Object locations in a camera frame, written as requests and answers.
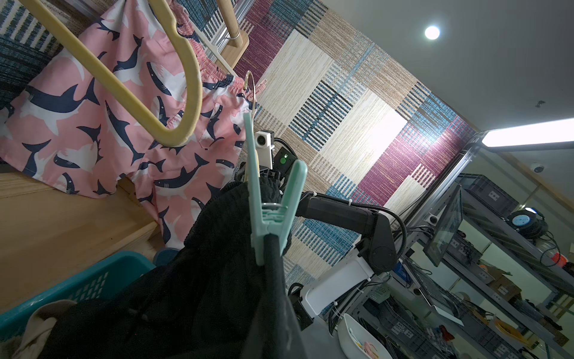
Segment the long ceiling light bar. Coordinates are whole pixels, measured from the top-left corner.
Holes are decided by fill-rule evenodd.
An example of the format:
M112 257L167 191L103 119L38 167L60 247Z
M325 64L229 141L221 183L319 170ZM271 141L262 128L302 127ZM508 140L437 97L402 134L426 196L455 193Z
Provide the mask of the long ceiling light bar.
M492 149L573 143L573 119L490 130L482 139Z

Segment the pink patterned shorts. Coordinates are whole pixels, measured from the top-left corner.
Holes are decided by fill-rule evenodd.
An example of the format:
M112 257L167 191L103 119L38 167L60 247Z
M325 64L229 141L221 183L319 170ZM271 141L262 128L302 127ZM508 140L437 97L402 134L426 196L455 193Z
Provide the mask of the pink patterned shorts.
M164 244L179 249L231 178L253 95L243 79L207 57L188 11L175 1L169 6L197 56L202 81L199 121L187 144L157 142L64 50L1 111L1 158L46 185L85 197L109 196L129 178ZM191 105L185 73L147 1L118 1L80 39L164 127L179 125Z

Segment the yellow hanger of beige shorts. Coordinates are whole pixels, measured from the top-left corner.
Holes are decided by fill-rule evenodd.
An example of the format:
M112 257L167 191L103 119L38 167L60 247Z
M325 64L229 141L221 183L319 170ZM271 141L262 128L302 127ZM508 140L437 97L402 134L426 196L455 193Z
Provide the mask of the yellow hanger of beige shorts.
M171 147L189 142L202 79L172 2L117 1L79 36L40 1L24 6L63 49L25 87L10 127L31 118L31 134L62 139L87 123L125 149L138 136Z

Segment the white hanger of pink shorts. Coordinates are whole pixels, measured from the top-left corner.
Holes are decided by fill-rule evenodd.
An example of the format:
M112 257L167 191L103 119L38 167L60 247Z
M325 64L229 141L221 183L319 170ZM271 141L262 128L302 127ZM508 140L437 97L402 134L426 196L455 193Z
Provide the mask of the white hanger of pink shorts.
M233 68L230 66L230 64L227 63L227 61L224 59L224 57L218 51L218 48L209 41L209 39L206 37L206 35L202 31L200 31L200 29L197 28L196 25L194 25L194 24L192 24L192 25L194 27L194 32L200 38L201 42L207 47L207 49L212 53L212 55L214 55L215 58L221 63L223 68L229 74L231 74L233 76L237 76L235 70L233 70Z

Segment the beige shorts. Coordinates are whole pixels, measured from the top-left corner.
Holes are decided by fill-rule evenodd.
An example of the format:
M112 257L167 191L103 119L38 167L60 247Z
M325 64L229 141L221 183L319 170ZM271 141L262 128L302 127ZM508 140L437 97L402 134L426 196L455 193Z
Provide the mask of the beige shorts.
M34 311L22 335L1 342L1 358L38 358L57 321L75 305L64 299Z

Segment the turquoise plastic basket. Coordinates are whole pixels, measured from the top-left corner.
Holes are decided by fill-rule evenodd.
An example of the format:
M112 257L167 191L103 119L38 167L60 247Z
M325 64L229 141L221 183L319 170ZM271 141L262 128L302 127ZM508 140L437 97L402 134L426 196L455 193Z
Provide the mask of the turquoise plastic basket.
M63 299L75 302L109 299L154 268L154 264L139 253L113 254L2 314L1 341L23 334L29 317L43 305Z

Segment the dark teal plastic tray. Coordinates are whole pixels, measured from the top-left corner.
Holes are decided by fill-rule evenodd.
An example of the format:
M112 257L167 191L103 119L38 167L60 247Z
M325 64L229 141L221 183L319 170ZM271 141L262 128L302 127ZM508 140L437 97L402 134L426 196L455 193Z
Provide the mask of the dark teal plastic tray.
M166 266L179 254L179 249L163 248L158 251L152 260L156 267Z

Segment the yellow hanger of black shorts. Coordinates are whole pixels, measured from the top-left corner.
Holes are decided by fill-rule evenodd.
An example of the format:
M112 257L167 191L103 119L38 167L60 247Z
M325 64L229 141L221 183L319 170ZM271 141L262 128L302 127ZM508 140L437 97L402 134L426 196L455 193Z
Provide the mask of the yellow hanger of black shorts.
M244 91L246 92L246 98L251 101L251 123L254 123L255 116L257 113L257 94L256 94L256 82L254 75L250 70L246 72L244 79Z

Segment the wooden clothes rack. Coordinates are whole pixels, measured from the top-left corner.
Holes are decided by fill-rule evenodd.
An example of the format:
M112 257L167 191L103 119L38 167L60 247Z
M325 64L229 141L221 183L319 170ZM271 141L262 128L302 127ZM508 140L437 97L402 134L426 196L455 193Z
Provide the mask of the wooden clothes rack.
M1 102L1 111L55 56L41 62L38 69L9 61L9 70L21 75L23 83L13 90L12 99ZM13 173L1 176L4 312L130 242L162 234L158 222L138 201L135 185L127 177L118 181L113 194L92 198L67 194L12 168Z

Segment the black shorts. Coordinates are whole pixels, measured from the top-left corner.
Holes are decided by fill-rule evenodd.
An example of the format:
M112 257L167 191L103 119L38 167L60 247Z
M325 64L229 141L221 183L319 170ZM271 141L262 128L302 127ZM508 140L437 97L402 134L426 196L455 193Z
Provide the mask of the black shorts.
M251 247L248 184L201 211L184 247L110 299L72 306L42 358L306 358L286 294L283 255Z

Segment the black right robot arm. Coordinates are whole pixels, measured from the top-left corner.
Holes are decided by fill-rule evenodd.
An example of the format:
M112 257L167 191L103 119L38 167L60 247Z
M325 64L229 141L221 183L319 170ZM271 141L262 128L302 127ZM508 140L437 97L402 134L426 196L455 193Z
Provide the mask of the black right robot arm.
M416 168L408 162L409 149L398 138L378 142L374 151L359 149L361 160L351 173L344 174L317 153L311 160L305 191L316 191L348 202L389 206L386 202L400 182ZM335 266L360 241L357 231L325 224L319 220L297 219L294 244L285 264L286 285L310 284Z

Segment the black monitor screen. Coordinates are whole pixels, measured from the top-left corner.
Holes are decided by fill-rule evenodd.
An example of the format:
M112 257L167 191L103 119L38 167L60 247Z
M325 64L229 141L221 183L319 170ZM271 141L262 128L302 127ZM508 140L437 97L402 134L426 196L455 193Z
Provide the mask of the black monitor screen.
M434 266L438 267L441 263L462 221L462 188L459 184L456 184L433 231L433 236L424 248L424 253Z

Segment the metal storage shelving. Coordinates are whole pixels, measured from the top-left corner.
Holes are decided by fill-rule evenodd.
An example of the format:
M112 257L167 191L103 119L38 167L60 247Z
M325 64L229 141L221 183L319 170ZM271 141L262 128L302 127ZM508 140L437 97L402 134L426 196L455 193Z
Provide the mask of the metal storage shelving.
M437 284L456 293L461 285L472 288L522 329L549 343L557 355L572 358L573 351L558 342L553 327L543 325L532 307L518 303L573 296L573 275L561 266L554 249L533 245L460 185L470 179L460 175L432 211L441 214L454 199L454 212L462 218L460 230L466 236L455 236L440 260L424 253L413 259L433 273L431 279Z

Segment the round ceiling light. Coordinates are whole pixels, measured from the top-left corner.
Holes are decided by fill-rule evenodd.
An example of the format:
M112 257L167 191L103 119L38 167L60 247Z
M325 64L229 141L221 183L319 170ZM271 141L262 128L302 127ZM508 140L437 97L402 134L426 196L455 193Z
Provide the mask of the round ceiling light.
M441 34L439 27L431 25L425 30L425 37L429 40L437 40Z

